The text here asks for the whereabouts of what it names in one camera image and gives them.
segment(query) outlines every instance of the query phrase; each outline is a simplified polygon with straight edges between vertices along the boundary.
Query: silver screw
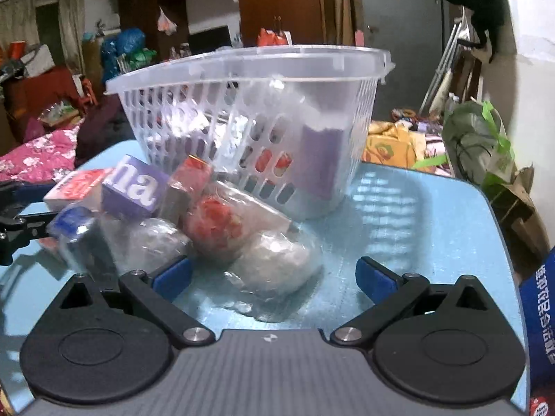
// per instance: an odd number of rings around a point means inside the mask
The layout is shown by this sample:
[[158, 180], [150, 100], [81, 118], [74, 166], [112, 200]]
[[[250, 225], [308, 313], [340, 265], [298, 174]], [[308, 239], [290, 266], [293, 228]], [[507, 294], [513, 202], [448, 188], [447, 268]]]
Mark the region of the silver screw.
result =
[[183, 332], [183, 337], [187, 341], [202, 342], [210, 338], [210, 332], [206, 328], [192, 327]]
[[137, 269], [136, 271], [131, 271], [131, 275], [135, 275], [136, 277], [144, 277], [146, 275], [146, 272]]
[[335, 330], [335, 337], [344, 342], [357, 341], [362, 338], [362, 332], [355, 327], [341, 327]]

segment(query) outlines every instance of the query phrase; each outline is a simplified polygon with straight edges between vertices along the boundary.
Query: plastic basket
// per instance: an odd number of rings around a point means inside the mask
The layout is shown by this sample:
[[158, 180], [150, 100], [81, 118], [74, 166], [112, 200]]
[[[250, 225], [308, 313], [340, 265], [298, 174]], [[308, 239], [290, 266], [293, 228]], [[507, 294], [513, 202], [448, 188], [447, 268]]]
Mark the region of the plastic basket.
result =
[[343, 198], [365, 145], [388, 51], [280, 46], [218, 51], [107, 82], [149, 161], [187, 155], [234, 172], [238, 186], [290, 217]]

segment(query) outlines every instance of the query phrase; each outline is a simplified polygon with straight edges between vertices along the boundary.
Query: pink floral fabric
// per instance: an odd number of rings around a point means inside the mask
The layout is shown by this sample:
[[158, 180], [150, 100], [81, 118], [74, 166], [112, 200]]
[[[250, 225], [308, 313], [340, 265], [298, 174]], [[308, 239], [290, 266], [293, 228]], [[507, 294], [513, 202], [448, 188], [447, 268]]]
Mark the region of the pink floral fabric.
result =
[[71, 130], [56, 130], [0, 157], [0, 181], [59, 181], [74, 169], [78, 132], [79, 125]]

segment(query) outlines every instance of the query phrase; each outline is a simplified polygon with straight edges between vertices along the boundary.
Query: beige curtain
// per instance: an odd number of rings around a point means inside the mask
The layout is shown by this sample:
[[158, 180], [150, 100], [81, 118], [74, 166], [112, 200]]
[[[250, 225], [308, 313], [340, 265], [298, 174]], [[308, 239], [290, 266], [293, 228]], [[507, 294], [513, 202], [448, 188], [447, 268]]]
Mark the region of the beige curtain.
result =
[[351, 0], [335, 0], [335, 29], [337, 45], [354, 45], [355, 28]]
[[34, 0], [0, 3], [0, 45], [7, 51], [16, 40], [24, 40], [28, 45], [39, 43]]
[[66, 63], [84, 73], [82, 40], [85, 32], [85, 0], [58, 0], [58, 5], [60, 37]]

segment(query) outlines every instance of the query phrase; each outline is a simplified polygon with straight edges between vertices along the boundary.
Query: brown cabinet door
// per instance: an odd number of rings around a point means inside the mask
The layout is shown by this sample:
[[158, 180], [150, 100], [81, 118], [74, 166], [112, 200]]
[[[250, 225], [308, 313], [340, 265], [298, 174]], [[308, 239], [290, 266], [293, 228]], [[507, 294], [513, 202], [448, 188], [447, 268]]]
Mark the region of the brown cabinet door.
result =
[[294, 44], [324, 44], [320, 0], [278, 0], [281, 27]]
[[278, 0], [239, 0], [241, 34], [246, 47], [256, 45], [260, 28], [274, 29], [278, 15]]

